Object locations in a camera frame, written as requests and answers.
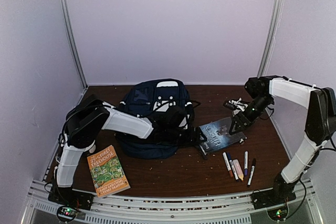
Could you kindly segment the front aluminium rail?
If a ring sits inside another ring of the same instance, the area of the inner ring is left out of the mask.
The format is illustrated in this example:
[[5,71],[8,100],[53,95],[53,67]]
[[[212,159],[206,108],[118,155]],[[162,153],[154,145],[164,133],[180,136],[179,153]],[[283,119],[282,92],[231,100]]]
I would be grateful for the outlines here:
[[285,223],[325,223],[310,180],[295,186],[295,199],[257,209],[252,192],[200,197],[151,198],[93,196],[91,208],[80,210],[71,223],[277,223],[278,209],[288,208]]

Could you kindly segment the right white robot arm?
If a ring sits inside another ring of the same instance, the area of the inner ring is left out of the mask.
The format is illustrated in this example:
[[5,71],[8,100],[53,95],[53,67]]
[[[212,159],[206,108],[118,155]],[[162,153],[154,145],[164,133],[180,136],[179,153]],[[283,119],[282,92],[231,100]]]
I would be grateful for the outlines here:
[[251,101],[231,99],[223,104],[233,112],[228,130],[231,135],[252,126],[276,98],[296,104],[304,111],[298,123],[302,127],[301,144],[275,177],[272,189],[253,194],[257,203],[281,204],[290,198],[297,182],[335,133],[335,92],[332,88],[319,88],[277,75],[251,77],[245,83],[245,90]]

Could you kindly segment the navy blue student backpack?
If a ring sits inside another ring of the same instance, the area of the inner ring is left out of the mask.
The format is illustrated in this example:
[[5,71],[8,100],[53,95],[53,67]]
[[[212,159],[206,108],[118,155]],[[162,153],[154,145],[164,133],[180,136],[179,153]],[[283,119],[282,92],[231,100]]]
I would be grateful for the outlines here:
[[176,79],[150,80],[135,85],[119,103],[118,109],[149,119],[153,131],[146,139],[117,132],[122,151],[141,159],[166,159],[179,148],[198,146],[204,137],[193,126],[195,112],[184,83]]

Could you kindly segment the right aluminium frame post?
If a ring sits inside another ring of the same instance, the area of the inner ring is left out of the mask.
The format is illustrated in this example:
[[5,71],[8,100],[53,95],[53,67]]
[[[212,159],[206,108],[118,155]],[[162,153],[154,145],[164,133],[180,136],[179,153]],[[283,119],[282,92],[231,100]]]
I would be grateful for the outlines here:
[[283,5],[284,5],[284,0],[274,0],[269,29],[268,29],[266,42],[265,42],[261,62],[259,65],[257,77],[264,76],[267,73],[267,70],[270,64],[270,59],[271,59],[274,46],[275,46],[275,35],[276,35],[277,28],[280,24]]

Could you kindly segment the orange Treehouse paperback book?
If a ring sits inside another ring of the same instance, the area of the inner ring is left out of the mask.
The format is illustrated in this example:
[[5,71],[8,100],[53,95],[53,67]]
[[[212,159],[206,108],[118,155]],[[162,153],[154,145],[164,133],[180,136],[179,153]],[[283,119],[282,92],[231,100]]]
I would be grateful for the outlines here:
[[114,195],[131,188],[112,145],[88,156],[87,161],[97,197]]

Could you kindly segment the pink and yellow highlighter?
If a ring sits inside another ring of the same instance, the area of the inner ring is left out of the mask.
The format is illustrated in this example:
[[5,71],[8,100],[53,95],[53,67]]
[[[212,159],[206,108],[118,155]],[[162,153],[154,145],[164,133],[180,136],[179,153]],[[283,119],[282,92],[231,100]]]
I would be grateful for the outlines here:
[[233,160],[233,164],[234,164],[234,167],[235,167],[235,170],[236,170],[236,173],[237,173],[237,176],[238,178],[243,181],[244,180],[244,173],[242,171],[242,168],[240,166],[240,163],[237,159],[234,159]]

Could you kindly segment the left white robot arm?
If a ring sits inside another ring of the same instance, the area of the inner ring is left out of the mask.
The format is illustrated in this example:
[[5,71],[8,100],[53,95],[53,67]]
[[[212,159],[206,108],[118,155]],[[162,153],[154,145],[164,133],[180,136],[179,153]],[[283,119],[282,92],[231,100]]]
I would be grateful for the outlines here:
[[51,180],[48,199],[58,204],[87,209],[93,195],[73,190],[73,177],[83,153],[95,151],[102,130],[115,131],[123,152],[134,158],[165,159],[178,148],[198,146],[207,140],[200,128],[194,127],[194,106],[189,99],[173,96],[158,101],[142,100],[138,111],[118,108],[89,96],[71,110],[59,135],[60,152]]

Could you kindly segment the left aluminium frame post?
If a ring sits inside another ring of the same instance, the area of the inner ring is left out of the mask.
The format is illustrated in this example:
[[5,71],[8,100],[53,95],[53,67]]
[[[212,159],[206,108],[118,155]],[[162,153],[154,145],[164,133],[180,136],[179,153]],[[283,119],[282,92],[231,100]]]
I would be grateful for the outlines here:
[[60,0],[60,5],[61,5],[61,10],[62,10],[62,15],[63,19],[65,22],[65,28],[66,28],[66,36],[68,39],[69,47],[70,47],[70,52],[72,55],[72,58],[74,60],[75,64],[75,69],[77,71],[80,83],[84,89],[88,87],[85,74],[83,71],[82,64],[80,62],[79,54],[78,54],[78,49],[75,41],[75,36],[74,32],[72,29],[71,25],[71,19],[70,19],[70,14],[69,14],[69,8],[68,8],[68,3],[67,0]]

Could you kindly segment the purple capped white marker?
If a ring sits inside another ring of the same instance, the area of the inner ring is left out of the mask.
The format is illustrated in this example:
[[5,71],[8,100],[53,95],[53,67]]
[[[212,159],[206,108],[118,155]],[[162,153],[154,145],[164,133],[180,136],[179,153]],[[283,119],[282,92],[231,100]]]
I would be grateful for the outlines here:
[[248,151],[244,152],[244,176],[248,175]]

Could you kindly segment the blue capped white marker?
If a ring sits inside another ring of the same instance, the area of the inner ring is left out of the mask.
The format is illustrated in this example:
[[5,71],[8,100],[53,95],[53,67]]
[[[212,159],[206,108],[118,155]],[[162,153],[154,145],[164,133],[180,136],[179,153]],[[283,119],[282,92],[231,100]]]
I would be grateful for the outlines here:
[[235,169],[233,160],[232,160],[231,155],[230,155],[229,152],[227,153],[227,158],[228,158],[228,161],[229,161],[229,163],[230,163],[230,166],[231,166],[232,172],[233,172],[233,174],[234,174],[235,180],[236,180],[236,181],[239,181],[239,178],[238,178],[238,175],[237,175],[237,172],[236,172],[236,169]]

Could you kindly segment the brown capped white marker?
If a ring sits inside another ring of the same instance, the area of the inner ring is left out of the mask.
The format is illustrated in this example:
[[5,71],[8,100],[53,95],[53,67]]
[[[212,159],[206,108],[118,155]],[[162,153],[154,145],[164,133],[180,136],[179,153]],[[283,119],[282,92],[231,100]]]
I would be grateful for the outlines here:
[[225,153],[225,152],[223,152],[223,158],[224,158],[225,165],[226,165],[226,167],[227,167],[227,170],[228,170],[229,176],[230,176],[230,177],[233,177],[232,168],[231,168],[231,166],[230,166],[230,163],[229,163],[228,157],[227,157],[227,155],[226,155],[226,153]]

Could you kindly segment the aluminium frame post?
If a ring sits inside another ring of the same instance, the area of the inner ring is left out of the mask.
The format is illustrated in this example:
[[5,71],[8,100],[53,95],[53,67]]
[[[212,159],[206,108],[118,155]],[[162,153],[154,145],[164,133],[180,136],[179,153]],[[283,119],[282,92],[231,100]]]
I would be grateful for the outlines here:
[[70,52],[72,55],[72,58],[74,60],[75,64],[75,69],[77,71],[80,83],[84,89],[88,87],[85,74],[83,71],[82,64],[80,62],[79,54],[78,54],[78,49],[75,41],[75,36],[74,32],[72,29],[71,25],[71,19],[70,19],[70,14],[69,14],[69,8],[68,8],[68,3],[67,0],[60,0],[60,5],[61,5],[61,10],[62,10],[62,15],[63,19],[65,22],[65,28],[66,28],[66,36],[68,39],[69,47],[70,47]]
[[284,0],[274,0],[269,29],[268,29],[266,42],[265,42],[261,62],[259,65],[257,77],[264,76],[267,73],[267,70],[270,64],[270,59],[271,59],[274,46],[275,46],[275,35],[276,35],[277,28],[280,24],[283,5],[284,5]]

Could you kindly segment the dark blue Wuthering Heights book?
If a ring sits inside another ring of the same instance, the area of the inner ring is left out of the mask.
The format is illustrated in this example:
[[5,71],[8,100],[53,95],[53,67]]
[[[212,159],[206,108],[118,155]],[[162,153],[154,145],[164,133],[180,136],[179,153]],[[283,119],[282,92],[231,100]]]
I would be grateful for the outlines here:
[[235,143],[245,142],[247,137],[244,133],[229,134],[231,123],[231,118],[227,117],[199,127],[206,137],[206,141],[200,143],[200,149],[204,155],[222,150]]

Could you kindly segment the black marker pen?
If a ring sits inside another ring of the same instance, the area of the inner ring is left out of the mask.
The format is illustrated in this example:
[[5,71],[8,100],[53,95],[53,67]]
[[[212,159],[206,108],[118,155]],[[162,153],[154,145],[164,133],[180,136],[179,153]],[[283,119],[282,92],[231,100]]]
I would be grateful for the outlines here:
[[247,182],[247,187],[251,186],[251,182],[252,182],[254,172],[255,172],[255,167],[256,167],[256,159],[254,158],[253,161],[252,161],[252,165],[251,165],[251,170],[250,170],[250,175],[249,175],[248,182]]

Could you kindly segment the white cup with black base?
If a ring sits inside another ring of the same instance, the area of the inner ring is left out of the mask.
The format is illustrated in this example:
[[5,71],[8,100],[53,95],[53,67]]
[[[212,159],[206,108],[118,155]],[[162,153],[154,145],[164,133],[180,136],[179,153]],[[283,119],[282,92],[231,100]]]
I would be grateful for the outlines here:
[[93,154],[96,151],[96,145],[93,144],[91,148],[88,150],[89,154]]

